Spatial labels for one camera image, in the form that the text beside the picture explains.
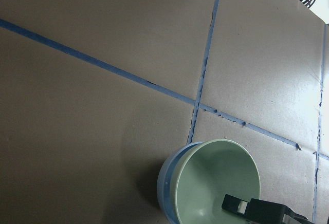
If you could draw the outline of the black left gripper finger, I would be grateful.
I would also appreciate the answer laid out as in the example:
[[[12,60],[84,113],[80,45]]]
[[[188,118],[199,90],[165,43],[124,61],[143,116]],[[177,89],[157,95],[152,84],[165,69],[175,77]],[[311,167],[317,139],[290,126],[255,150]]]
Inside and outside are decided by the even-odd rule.
[[[249,223],[310,223],[284,204],[252,198],[249,202],[226,194],[222,209]]]

